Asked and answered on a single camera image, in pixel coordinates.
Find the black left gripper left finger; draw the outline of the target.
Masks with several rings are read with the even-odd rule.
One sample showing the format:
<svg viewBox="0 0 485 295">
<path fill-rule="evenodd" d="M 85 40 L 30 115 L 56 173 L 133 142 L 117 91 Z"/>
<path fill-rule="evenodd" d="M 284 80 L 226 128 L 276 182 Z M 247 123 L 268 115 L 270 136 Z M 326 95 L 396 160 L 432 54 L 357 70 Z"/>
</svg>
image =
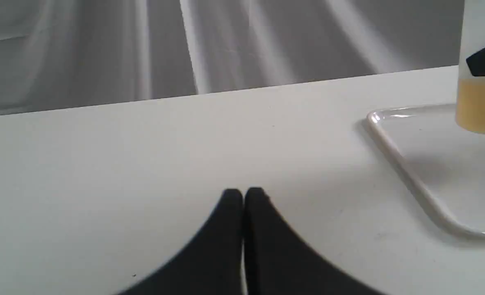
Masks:
<svg viewBox="0 0 485 295">
<path fill-rule="evenodd" d="M 123 295 L 241 295 L 244 197 L 226 189 L 186 246 Z"/>
</svg>

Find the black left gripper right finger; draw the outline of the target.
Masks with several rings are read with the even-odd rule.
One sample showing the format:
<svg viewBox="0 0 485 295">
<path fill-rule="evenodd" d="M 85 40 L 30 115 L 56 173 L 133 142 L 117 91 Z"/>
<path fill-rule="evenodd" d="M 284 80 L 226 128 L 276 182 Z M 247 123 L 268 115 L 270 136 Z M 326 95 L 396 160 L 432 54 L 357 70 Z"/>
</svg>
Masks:
<svg viewBox="0 0 485 295">
<path fill-rule="evenodd" d="M 244 265 L 250 295 L 376 295 L 317 254 L 261 187 L 244 200 Z"/>
</svg>

